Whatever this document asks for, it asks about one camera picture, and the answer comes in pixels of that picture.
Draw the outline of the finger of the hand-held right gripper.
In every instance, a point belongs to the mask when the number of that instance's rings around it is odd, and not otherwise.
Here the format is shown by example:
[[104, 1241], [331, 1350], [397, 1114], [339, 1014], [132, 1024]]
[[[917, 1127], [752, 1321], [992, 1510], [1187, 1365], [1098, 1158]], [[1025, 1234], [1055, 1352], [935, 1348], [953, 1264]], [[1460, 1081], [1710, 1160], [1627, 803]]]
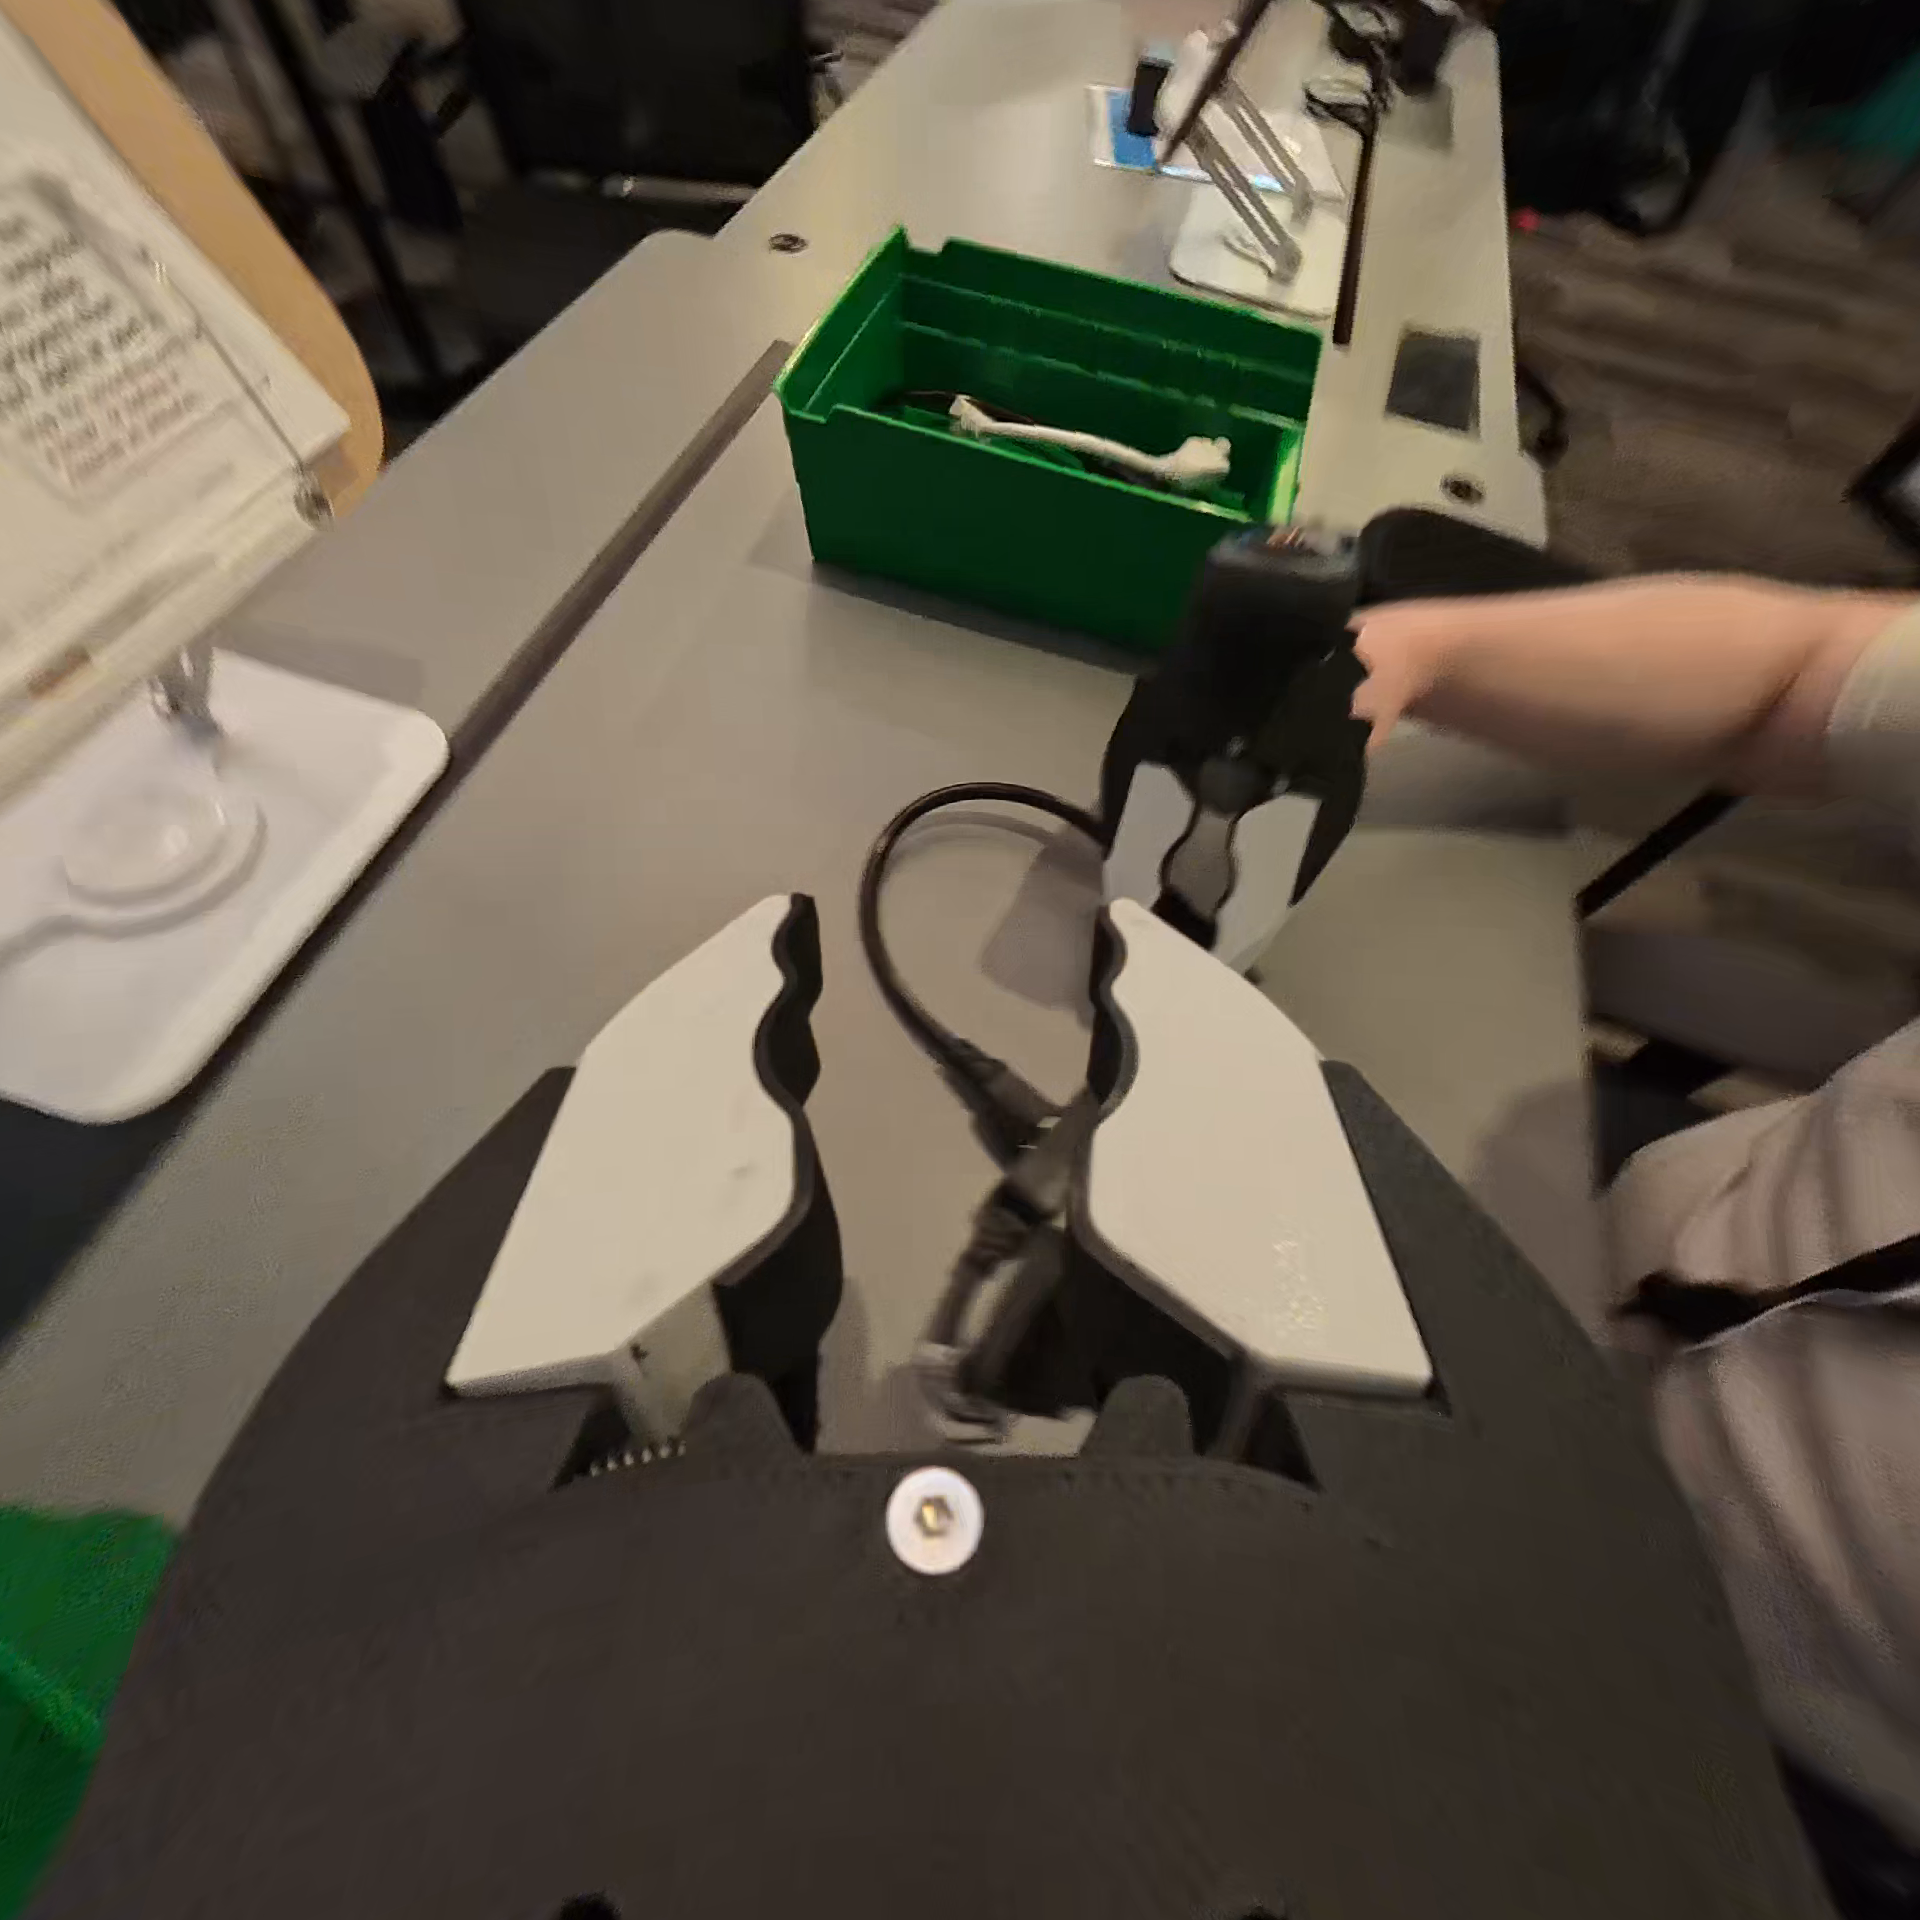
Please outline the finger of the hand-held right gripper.
[[1294, 909], [1294, 891], [1319, 823], [1314, 795], [1270, 795], [1226, 828], [1226, 888], [1212, 905], [1212, 954], [1255, 971]]
[[1172, 921], [1208, 921], [1208, 823], [1187, 782], [1140, 758], [1105, 848], [1105, 905], [1150, 905]]

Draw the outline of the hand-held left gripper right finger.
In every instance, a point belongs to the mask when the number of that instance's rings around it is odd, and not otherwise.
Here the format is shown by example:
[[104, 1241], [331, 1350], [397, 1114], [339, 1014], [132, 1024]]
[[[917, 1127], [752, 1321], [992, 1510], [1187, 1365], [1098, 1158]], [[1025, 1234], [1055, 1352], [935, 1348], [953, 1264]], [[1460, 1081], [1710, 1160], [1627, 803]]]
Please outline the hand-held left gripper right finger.
[[1320, 1053], [1242, 975], [1135, 897], [1098, 909], [1092, 1127], [1076, 1274], [1125, 1291], [1119, 1338], [1197, 1377], [1212, 1455], [1282, 1388], [1418, 1404], [1436, 1386]]

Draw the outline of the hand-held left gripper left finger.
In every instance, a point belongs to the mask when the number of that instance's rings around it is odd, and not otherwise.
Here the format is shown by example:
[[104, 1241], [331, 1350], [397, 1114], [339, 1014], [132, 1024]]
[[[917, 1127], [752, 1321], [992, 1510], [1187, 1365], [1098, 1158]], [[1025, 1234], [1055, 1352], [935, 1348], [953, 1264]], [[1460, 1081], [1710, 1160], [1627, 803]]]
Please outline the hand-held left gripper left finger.
[[802, 1449], [844, 1260], [805, 1103], [819, 918], [752, 901], [582, 1047], [452, 1350], [457, 1397], [610, 1394], [651, 1449], [760, 1377]]

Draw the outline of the person's right forearm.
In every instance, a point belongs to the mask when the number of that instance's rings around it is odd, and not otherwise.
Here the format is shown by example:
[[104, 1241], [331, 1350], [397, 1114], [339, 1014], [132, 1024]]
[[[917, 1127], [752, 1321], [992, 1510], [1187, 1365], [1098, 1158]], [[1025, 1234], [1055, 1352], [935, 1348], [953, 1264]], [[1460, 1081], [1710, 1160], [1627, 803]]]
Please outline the person's right forearm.
[[1459, 717], [1519, 751], [1702, 773], [1739, 795], [1916, 814], [1916, 599], [1640, 580], [1545, 599], [1449, 667]]

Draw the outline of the person's right hand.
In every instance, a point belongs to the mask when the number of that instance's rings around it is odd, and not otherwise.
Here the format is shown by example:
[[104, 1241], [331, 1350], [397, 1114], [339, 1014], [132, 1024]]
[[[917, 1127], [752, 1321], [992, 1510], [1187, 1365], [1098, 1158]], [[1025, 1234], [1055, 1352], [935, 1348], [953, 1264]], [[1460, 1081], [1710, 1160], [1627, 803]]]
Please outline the person's right hand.
[[1362, 610], [1350, 640], [1362, 684], [1350, 717], [1365, 724], [1368, 747], [1381, 747], [1399, 724], [1482, 739], [1473, 691], [1459, 691], [1455, 667], [1473, 651], [1480, 599], [1418, 599]]

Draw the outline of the white bone-shaped item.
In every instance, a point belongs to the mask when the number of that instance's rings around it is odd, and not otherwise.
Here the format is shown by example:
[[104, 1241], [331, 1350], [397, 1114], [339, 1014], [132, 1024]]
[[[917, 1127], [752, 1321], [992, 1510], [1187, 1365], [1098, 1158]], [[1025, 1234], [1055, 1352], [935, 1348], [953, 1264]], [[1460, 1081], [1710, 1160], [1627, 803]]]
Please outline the white bone-shaped item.
[[1173, 450], [1142, 450], [1072, 425], [1003, 420], [968, 392], [948, 397], [944, 411], [972, 439], [1054, 450], [1173, 494], [1208, 490], [1232, 474], [1232, 444], [1226, 438], [1187, 438]]

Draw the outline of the black square pad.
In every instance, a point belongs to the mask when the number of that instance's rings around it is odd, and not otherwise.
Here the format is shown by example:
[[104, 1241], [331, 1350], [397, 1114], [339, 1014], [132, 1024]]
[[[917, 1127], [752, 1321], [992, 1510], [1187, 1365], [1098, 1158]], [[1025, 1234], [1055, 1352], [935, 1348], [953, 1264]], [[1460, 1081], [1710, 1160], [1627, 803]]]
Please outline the black square pad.
[[1480, 348], [1480, 331], [1399, 328], [1381, 420], [1474, 439], [1482, 421]]

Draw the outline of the green plastic bin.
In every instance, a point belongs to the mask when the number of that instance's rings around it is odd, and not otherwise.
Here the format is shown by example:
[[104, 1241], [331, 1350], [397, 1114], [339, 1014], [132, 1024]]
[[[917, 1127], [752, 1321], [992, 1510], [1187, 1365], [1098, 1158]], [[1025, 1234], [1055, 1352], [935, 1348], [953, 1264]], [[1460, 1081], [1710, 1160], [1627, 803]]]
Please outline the green plastic bin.
[[120, 1508], [3, 1504], [3, 1916], [61, 1847], [175, 1528]]
[[[776, 397], [813, 562], [1157, 655], [1208, 551], [1294, 511], [1319, 370], [1312, 325], [894, 226]], [[1232, 474], [1173, 494], [972, 439], [956, 392], [1142, 450], [1226, 438]]]

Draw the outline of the white metal stand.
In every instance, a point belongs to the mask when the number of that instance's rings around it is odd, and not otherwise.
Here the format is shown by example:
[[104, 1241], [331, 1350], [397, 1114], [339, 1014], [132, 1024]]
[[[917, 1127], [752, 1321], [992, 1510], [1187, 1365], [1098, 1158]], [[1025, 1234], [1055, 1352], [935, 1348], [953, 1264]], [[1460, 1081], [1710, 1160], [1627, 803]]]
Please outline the white metal stand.
[[1193, 183], [1168, 267], [1193, 292], [1333, 325], [1348, 259], [1348, 183], [1299, 80], [1259, 82], [1275, 2], [1236, 2], [1188, 31], [1160, 82], [1150, 149]]

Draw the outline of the blue flat pad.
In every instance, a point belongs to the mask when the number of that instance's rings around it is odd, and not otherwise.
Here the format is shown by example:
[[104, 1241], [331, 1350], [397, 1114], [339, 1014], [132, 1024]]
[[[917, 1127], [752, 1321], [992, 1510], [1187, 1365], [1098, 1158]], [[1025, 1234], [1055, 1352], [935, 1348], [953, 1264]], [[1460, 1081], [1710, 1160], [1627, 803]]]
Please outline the blue flat pad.
[[1203, 179], [1197, 164], [1173, 160], [1160, 164], [1157, 148], [1145, 131], [1127, 128], [1132, 89], [1098, 85], [1086, 89], [1090, 115], [1090, 158], [1098, 169], [1132, 173], [1132, 174], [1163, 174], [1163, 179]]

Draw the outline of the white document holder stand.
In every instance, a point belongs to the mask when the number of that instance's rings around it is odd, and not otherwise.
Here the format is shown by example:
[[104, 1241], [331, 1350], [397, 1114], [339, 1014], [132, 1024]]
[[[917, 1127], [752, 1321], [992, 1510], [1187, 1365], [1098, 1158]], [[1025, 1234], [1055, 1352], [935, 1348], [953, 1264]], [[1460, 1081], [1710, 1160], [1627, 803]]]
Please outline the white document holder stand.
[[443, 773], [230, 651], [372, 483], [372, 374], [108, 2], [3, 2], [3, 1103], [179, 1094]]

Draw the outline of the person's grey shirt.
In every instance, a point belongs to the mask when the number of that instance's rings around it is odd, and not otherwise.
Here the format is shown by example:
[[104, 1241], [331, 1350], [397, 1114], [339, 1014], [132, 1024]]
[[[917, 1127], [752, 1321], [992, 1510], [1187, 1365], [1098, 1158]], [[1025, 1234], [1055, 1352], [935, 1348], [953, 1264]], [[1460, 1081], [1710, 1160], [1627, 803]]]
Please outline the person's grey shirt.
[[1830, 1897], [1916, 1916], [1916, 1024], [1640, 1147], [1614, 1309]]

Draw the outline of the black office chair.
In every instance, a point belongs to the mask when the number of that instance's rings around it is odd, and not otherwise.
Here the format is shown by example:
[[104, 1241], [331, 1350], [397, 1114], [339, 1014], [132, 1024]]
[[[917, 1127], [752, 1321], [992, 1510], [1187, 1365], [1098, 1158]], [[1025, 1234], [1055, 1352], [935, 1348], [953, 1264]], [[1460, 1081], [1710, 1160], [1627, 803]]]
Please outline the black office chair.
[[805, 2], [453, 2], [517, 179], [760, 191], [816, 131]]

